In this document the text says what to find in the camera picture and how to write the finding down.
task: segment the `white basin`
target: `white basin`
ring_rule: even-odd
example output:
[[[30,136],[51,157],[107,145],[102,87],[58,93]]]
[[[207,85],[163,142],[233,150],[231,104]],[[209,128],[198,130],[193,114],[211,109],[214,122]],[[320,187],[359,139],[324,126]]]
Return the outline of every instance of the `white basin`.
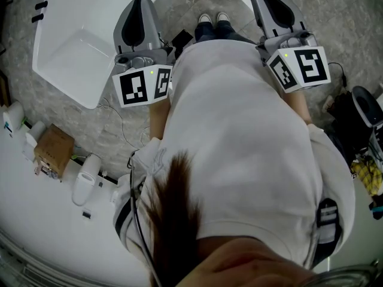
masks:
[[[46,1],[32,68],[79,104],[95,108],[114,67],[113,31],[131,0]]]

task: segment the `gray floor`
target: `gray floor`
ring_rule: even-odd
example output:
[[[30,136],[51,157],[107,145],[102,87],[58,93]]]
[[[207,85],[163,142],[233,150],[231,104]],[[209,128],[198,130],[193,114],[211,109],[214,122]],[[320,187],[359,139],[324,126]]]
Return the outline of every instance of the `gray floor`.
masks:
[[[365,86],[376,92],[383,76],[383,0],[293,0],[304,12],[308,27],[326,49],[327,58],[343,64],[348,84]],[[2,32],[7,52],[0,57],[0,69],[8,76],[13,99],[21,101],[31,122],[55,123],[73,135],[77,154],[93,152],[101,156],[109,175],[118,177],[126,170],[133,150],[123,139],[120,119],[107,109],[89,110],[56,90],[31,69],[36,24],[34,0],[14,0],[9,5]],[[242,0],[157,0],[165,38],[171,40],[182,29],[194,35],[201,13],[215,17],[225,11],[241,35],[258,41],[261,35],[253,12]],[[333,83],[306,91],[314,122],[319,126],[331,118],[321,113],[329,94],[341,86],[341,69],[331,65]],[[104,96],[123,117],[126,138],[141,146],[140,135],[148,126],[147,108],[119,108],[112,82]],[[143,141],[147,141],[147,131]]]

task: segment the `dark hair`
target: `dark hair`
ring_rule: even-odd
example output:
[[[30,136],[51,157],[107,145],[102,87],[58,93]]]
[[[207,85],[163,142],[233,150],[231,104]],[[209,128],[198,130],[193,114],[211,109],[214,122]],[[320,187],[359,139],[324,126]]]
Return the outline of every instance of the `dark hair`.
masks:
[[[199,263],[200,208],[189,199],[189,180],[190,162],[182,152],[173,157],[166,180],[154,179],[150,205],[145,205],[154,234],[154,268],[166,287],[177,285]],[[157,286],[153,276],[151,283]]]

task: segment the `jeans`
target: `jeans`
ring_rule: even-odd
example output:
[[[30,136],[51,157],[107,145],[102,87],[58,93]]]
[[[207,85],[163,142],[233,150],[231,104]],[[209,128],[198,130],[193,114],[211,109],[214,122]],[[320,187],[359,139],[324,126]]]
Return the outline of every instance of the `jeans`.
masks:
[[[212,41],[213,39],[231,39],[234,41],[249,42],[255,45],[255,42],[236,33],[230,22],[225,20],[220,20],[215,30],[210,22],[201,22],[197,25],[194,33],[196,35],[196,42]]]

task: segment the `white t-shirt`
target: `white t-shirt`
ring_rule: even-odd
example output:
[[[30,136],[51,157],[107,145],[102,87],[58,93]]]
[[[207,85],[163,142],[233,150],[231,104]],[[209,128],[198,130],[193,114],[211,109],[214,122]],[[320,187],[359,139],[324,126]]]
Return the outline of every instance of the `white t-shirt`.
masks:
[[[151,158],[141,160],[147,170],[142,197],[153,176],[164,178],[172,157],[187,151],[190,197],[202,202],[198,239],[250,236],[308,265],[324,180],[341,213],[341,243],[354,220],[354,187],[326,134],[307,126],[266,83],[271,81],[252,44],[215,40],[186,49],[174,66],[163,140],[153,139],[146,146]],[[150,244],[142,208],[140,218]],[[127,237],[134,239],[132,233]]]

